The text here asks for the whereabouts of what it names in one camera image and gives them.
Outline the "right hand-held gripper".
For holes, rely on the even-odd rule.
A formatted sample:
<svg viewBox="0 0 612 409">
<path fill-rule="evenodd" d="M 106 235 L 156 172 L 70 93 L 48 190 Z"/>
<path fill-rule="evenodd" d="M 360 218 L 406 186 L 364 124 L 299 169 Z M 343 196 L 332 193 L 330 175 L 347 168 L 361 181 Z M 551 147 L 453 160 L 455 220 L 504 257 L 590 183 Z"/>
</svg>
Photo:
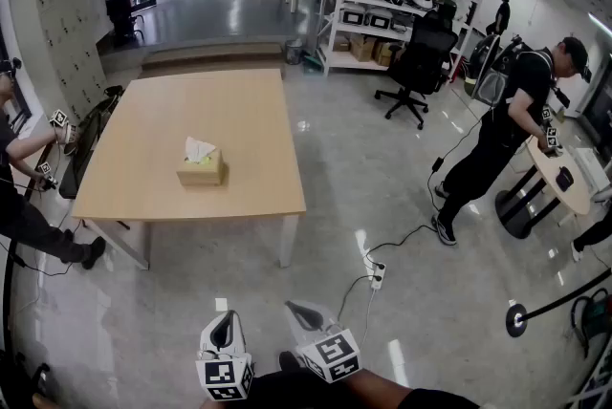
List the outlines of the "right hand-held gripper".
<svg viewBox="0 0 612 409">
<path fill-rule="evenodd" d="M 305 366 L 327 383 L 343 380 L 361 369 L 361 351 L 352 332 L 325 306 L 288 300 L 284 314 Z"/>
</svg>

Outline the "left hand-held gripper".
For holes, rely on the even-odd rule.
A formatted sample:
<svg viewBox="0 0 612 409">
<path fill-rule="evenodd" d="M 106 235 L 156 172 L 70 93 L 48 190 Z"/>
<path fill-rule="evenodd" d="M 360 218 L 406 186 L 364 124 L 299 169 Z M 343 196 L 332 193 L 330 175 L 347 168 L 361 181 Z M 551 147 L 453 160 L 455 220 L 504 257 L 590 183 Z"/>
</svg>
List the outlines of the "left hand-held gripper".
<svg viewBox="0 0 612 409">
<path fill-rule="evenodd" d="M 252 357 L 247 353 L 240 316 L 231 310 L 227 312 L 227 320 L 227 331 L 224 313 L 205 326 L 200 336 L 202 351 L 195 361 L 202 388 L 216 402 L 246 400 L 254 379 Z M 231 354 L 213 352 L 223 347 Z"/>
</svg>

